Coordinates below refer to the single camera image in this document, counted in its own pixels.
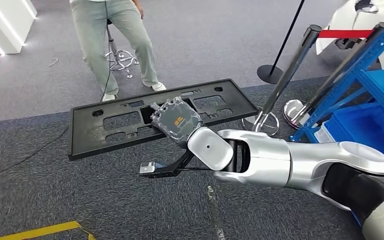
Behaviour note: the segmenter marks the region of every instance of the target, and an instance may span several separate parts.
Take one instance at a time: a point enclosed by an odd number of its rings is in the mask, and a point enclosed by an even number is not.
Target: white sneaker
[[[155,92],[162,91],[162,90],[167,90],[166,86],[164,86],[164,84],[162,82],[160,82],[160,81],[158,83],[152,84],[152,85],[147,83],[147,82],[145,82],[144,80],[142,80],[142,83],[146,87],[152,88]]]
[[[102,97],[102,102],[111,101],[111,100],[115,100],[115,99],[116,99],[116,95],[105,93]]]

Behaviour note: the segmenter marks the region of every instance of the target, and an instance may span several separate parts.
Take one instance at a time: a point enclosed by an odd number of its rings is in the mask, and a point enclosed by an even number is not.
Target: black cable
[[[104,3],[105,3],[106,19],[108,19],[107,2],[105,1]],[[111,43],[111,42],[110,42],[110,39],[109,39],[109,37],[108,37],[108,52],[110,52],[110,43]],[[105,92],[107,91],[108,81],[110,80],[110,76],[111,76],[111,69],[110,69],[110,67],[111,67],[111,62],[109,61],[109,63],[108,63],[108,77],[106,78],[105,88],[104,88],[104,90],[103,90],[103,94],[102,94],[102,97],[100,98],[100,101],[102,100],[102,98],[103,98],[104,95],[105,95]],[[5,172],[6,170],[9,170],[9,169],[11,169],[11,168],[13,168],[13,167],[15,167],[15,166],[17,166],[17,165],[19,165],[19,164],[22,164],[22,163],[24,163],[25,161],[27,161],[28,159],[30,159],[31,157],[33,157],[34,155],[38,154],[42,149],[46,148],[49,144],[51,144],[51,143],[57,141],[59,138],[61,138],[61,137],[67,132],[68,129],[69,129],[69,127],[66,127],[65,130],[64,130],[64,131],[63,131],[57,138],[55,138],[55,139],[53,139],[53,140],[47,142],[45,145],[43,145],[41,148],[39,148],[38,150],[36,150],[35,152],[33,152],[30,156],[24,158],[23,160],[21,160],[21,161],[15,163],[15,164],[13,164],[13,165],[7,167],[7,168],[4,168],[4,169],[0,170],[0,173],[3,173],[3,172]]]
[[[69,129],[69,127],[66,127],[65,130],[64,130],[58,137],[56,137],[56,138],[53,139],[52,141],[47,142],[45,145],[43,145],[41,148],[39,148],[38,150],[36,150],[36,151],[33,152],[32,154],[30,154],[30,156],[24,158],[23,160],[21,160],[21,161],[15,163],[15,164],[13,164],[13,165],[7,167],[7,168],[4,168],[4,169],[0,170],[0,173],[3,173],[3,172],[5,172],[5,171],[8,170],[8,169],[11,169],[11,168],[13,168],[13,167],[15,167],[15,166],[17,166],[17,165],[19,165],[19,164],[22,164],[22,163],[24,163],[25,161],[27,161],[28,159],[30,159],[31,157],[33,157],[34,155],[38,154],[42,149],[46,148],[46,146],[48,146],[49,144],[51,144],[51,143],[55,142],[56,140],[58,140],[59,138],[61,138],[61,137],[67,132],[68,129]]]
[[[107,1],[104,1],[105,3],[105,13],[106,13],[106,20],[108,21],[108,8],[107,8]],[[108,53],[111,51],[110,49],[110,36],[108,36]],[[105,83],[105,88],[103,89],[103,93],[102,93],[102,96],[100,98],[99,101],[102,101],[102,99],[104,98],[105,96],[105,92],[107,91],[107,85],[108,85],[108,81],[110,80],[110,76],[111,76],[111,62],[108,61],[108,77],[106,78],[106,83]]]
[[[180,170],[180,171],[212,171],[209,168],[200,168],[200,167],[184,167],[184,168],[178,168],[176,170]]]

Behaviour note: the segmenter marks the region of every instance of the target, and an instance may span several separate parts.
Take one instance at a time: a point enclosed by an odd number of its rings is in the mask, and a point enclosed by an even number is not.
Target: black plastic panel
[[[181,96],[207,126],[256,115],[257,108],[231,79],[75,107],[71,110],[68,157],[78,160],[164,138],[151,125],[150,104]]]

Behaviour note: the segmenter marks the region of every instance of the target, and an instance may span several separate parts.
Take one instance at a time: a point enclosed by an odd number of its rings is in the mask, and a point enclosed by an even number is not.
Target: bar stool
[[[139,62],[138,60],[128,51],[124,50],[118,50],[116,43],[114,42],[114,38],[111,37],[110,33],[110,28],[108,27],[109,25],[113,24],[111,20],[107,19],[106,20],[106,32],[108,33],[108,41],[109,41],[109,46],[111,48],[111,51],[105,54],[105,57],[107,57],[107,61],[110,63],[113,63],[109,69],[111,71],[126,71],[127,73],[127,78],[131,79],[133,75],[130,73],[130,70],[128,67],[130,67],[132,64],[138,65]]]

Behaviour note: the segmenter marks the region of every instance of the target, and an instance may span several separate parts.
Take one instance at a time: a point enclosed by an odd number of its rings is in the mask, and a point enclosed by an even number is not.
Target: red barrier rope
[[[357,39],[367,38],[372,30],[322,30],[318,35],[321,39]]]

